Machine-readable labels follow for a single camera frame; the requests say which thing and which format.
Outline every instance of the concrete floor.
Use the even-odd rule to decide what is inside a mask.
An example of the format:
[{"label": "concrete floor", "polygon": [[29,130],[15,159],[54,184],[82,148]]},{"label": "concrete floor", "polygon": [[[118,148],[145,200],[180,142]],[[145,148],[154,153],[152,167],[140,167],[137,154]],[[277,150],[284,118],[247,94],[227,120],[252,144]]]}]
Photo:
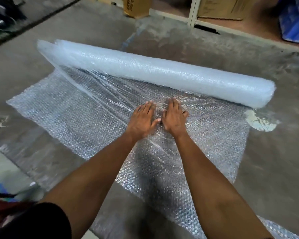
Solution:
[{"label": "concrete floor", "polygon": [[[44,189],[83,163],[5,101],[53,71],[36,40],[65,39],[273,80],[277,90],[257,111],[279,120],[272,132],[251,129],[235,187],[255,213],[299,235],[299,53],[235,35],[217,35],[161,17],[134,20],[122,10],[80,1],[0,46],[0,151]],[[114,183],[92,225],[100,238],[190,238]]]}]

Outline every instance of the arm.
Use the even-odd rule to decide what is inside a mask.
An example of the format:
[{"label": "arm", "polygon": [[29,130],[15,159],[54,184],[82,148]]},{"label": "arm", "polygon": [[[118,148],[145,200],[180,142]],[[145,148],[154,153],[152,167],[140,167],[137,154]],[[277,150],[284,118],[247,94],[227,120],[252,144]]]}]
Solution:
[{"label": "arm", "polygon": [[54,203],[64,211],[72,238],[79,239],[88,230],[135,143],[161,121],[151,122],[155,107],[152,101],[137,107],[122,136],[69,174],[40,201]]},{"label": "arm", "polygon": [[203,154],[186,131],[188,112],[176,99],[163,112],[175,138],[199,223],[209,239],[273,238],[234,186]]}]

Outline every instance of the hand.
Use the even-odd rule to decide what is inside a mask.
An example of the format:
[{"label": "hand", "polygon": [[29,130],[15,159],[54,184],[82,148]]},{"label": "hand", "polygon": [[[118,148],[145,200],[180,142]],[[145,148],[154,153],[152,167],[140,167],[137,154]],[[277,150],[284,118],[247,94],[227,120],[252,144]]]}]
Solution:
[{"label": "hand", "polygon": [[155,129],[156,125],[161,122],[161,118],[151,122],[155,108],[156,103],[147,101],[134,110],[125,132],[131,136],[133,141],[137,142],[146,137]]},{"label": "hand", "polygon": [[174,138],[182,134],[187,134],[186,119],[189,116],[188,111],[183,111],[178,100],[171,98],[168,100],[168,109],[164,109],[162,122],[166,131]]}]

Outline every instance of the right hand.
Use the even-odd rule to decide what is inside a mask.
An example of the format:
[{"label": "right hand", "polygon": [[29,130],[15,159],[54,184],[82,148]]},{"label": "right hand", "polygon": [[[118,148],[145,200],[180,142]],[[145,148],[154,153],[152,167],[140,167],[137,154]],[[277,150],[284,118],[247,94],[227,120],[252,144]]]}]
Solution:
[{"label": "right hand", "polygon": [[187,134],[186,119],[189,116],[188,111],[183,111],[182,106],[175,98],[168,100],[168,109],[163,111],[162,123],[166,131],[174,138]]}]

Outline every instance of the bubble wrap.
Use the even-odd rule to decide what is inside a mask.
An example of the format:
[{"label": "bubble wrap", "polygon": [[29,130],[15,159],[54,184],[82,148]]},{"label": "bubble wrap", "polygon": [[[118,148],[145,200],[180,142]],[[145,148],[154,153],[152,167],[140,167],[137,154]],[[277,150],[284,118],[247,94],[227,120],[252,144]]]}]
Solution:
[{"label": "bubble wrap", "polygon": [[[166,108],[166,99],[174,96],[190,113],[187,129],[192,139],[234,182],[249,131],[246,107],[95,70],[56,66],[51,75],[7,103],[74,153],[89,159],[125,131],[139,104],[157,102],[157,117]],[[205,238],[175,141],[161,126],[135,145],[116,181],[195,237]],[[299,238],[262,221],[277,239]]]}]

